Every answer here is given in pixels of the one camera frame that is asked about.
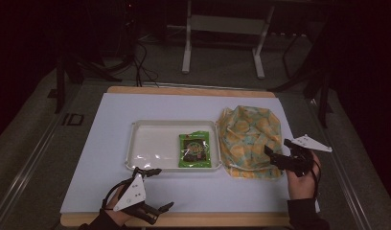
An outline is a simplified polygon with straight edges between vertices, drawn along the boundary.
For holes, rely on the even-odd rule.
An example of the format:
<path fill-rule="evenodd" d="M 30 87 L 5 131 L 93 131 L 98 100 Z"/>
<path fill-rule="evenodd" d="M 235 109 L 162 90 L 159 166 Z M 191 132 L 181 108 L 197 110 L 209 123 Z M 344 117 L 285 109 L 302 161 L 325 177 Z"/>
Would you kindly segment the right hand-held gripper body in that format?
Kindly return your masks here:
<path fill-rule="evenodd" d="M 288 170 L 294 172 L 298 177 L 306 175 L 312 170 L 313 157 L 311 150 L 320 150 L 324 152 L 332 152 L 331 147 L 312 139 L 308 135 L 291 139 L 292 143 L 300 147 L 299 150 L 290 150 L 290 155 L 280 154 L 277 164 L 274 164 L 279 170 Z"/>

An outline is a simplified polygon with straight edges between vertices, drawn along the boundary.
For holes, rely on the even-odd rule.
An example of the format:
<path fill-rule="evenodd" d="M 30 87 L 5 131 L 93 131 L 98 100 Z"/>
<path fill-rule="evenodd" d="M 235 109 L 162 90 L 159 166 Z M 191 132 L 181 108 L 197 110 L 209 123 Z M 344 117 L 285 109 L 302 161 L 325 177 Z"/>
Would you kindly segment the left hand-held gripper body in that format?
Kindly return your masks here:
<path fill-rule="evenodd" d="M 118 202 L 113 210 L 115 212 L 124 212 L 130 216 L 144 220 L 149 224 L 154 224 L 160 214 L 154 214 L 154 208 L 145 203 L 146 190 L 144 178 L 139 174 L 139 170 L 142 169 L 136 167 L 132 177 L 122 182 L 123 189 L 118 196 Z"/>

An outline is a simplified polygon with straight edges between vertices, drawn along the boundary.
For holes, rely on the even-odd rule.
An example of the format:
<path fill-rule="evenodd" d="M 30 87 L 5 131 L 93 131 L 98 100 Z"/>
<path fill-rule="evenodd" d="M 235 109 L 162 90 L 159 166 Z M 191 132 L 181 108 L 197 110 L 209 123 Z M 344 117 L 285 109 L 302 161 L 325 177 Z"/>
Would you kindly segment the white plastic tray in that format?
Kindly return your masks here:
<path fill-rule="evenodd" d="M 211 168 L 179 168 L 179 135 L 195 131 L 210 133 Z M 164 172 L 213 172 L 221 166 L 217 127 L 211 121 L 139 120 L 132 125 L 125 165 L 161 169 Z"/>

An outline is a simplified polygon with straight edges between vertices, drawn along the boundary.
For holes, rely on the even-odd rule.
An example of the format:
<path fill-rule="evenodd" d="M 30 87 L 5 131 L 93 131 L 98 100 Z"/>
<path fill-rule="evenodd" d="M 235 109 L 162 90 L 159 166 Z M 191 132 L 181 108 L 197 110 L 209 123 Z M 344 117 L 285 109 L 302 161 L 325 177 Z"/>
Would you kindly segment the orange patterned cloth bag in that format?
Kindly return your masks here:
<path fill-rule="evenodd" d="M 278 180 L 283 176 L 265 154 L 265 147 L 283 154 L 281 122 L 270 109 L 226 107 L 217 124 L 221 161 L 232 177 Z"/>

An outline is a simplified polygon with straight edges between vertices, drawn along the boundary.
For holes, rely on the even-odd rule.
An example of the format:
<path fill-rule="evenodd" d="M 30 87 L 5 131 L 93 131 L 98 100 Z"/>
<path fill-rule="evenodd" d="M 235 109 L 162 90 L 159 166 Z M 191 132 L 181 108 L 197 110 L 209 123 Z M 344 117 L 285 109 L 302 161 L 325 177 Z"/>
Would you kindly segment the green snack packet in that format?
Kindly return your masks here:
<path fill-rule="evenodd" d="M 210 133 L 195 131 L 179 135 L 179 168 L 211 168 Z"/>

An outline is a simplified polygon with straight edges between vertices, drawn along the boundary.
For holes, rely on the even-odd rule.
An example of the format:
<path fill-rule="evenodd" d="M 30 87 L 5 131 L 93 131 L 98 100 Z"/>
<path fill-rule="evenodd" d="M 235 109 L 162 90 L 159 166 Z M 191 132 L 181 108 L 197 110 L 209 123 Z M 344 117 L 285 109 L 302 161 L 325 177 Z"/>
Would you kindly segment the person's left hand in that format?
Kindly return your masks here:
<path fill-rule="evenodd" d="M 118 212 L 115 212 L 113 210 L 114 206 L 117 204 L 118 202 L 118 195 L 120 194 L 120 192 L 122 191 L 123 187 L 120 186 L 116 191 L 115 193 L 113 194 L 113 197 L 107 202 L 106 206 L 105 206 L 105 212 L 113 219 L 113 221 L 118 225 L 118 226 L 123 226 L 125 225 L 129 220 L 132 219 L 132 216 L 124 213 L 124 212 L 121 212 L 121 211 L 118 211 Z"/>

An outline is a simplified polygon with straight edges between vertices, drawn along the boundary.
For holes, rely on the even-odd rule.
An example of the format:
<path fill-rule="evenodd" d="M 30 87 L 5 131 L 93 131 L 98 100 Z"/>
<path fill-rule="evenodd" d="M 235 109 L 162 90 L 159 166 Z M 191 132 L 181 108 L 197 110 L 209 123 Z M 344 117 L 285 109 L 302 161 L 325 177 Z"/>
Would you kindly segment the person's right hand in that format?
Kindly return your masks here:
<path fill-rule="evenodd" d="M 312 170 L 305 176 L 298 177 L 294 172 L 286 171 L 289 198 L 315 198 L 321 177 L 320 162 L 317 155 L 311 150 L 314 163 Z"/>

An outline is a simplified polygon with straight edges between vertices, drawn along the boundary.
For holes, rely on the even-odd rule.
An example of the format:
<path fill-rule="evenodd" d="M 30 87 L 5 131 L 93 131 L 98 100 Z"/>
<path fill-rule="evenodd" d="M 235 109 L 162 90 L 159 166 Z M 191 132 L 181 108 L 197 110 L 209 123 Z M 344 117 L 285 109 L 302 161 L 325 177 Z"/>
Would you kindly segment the black stand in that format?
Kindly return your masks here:
<path fill-rule="evenodd" d="M 331 81 L 331 67 L 324 57 L 326 33 L 326 29 L 323 29 L 318 34 L 302 65 L 294 72 L 290 80 L 268 89 L 269 92 L 283 92 L 302 81 L 307 81 L 307 85 L 303 89 L 303 96 L 311 101 L 319 96 L 317 117 L 322 127 L 327 127 L 326 114 Z"/>
<path fill-rule="evenodd" d="M 83 57 L 74 53 L 60 51 L 57 55 L 56 63 L 56 88 L 52 89 L 48 95 L 49 98 L 54 98 L 57 102 L 56 114 L 59 114 L 65 106 L 65 76 L 68 76 L 72 82 L 81 84 L 83 82 L 81 66 L 106 81 L 120 81 L 120 79 L 112 77 L 104 69 Z"/>

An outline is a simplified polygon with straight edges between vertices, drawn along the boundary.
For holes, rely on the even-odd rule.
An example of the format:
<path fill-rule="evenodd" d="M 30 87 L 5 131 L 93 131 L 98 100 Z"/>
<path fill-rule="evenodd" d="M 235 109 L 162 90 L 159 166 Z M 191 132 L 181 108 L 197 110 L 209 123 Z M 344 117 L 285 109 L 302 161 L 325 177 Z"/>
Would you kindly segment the white table mat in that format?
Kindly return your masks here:
<path fill-rule="evenodd" d="M 292 136 L 277 99 L 171 96 L 147 94 L 103 95 L 83 148 L 62 214 L 96 212 L 108 191 L 131 177 L 125 166 L 131 124 L 138 120 L 216 121 L 225 107 L 249 105 L 268 108 L 281 121 L 282 135 Z M 159 207 L 173 202 L 173 213 L 284 212 L 287 180 L 245 179 L 225 169 L 214 172 L 166 172 L 145 180 L 146 203 Z"/>

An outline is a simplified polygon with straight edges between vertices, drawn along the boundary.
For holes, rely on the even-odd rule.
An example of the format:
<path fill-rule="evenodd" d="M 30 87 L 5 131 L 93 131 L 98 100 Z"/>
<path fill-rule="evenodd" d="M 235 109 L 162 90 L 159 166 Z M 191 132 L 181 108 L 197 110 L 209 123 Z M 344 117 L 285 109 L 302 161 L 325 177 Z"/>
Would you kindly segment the white metal stand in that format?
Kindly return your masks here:
<path fill-rule="evenodd" d="M 189 74 L 192 57 L 192 31 L 217 32 L 228 34 L 257 35 L 258 44 L 252 49 L 255 70 L 258 79 L 265 78 L 261 52 L 271 23 L 275 6 L 269 6 L 265 19 L 222 17 L 192 13 L 192 0 L 187 0 L 186 40 L 182 61 L 182 73 Z"/>

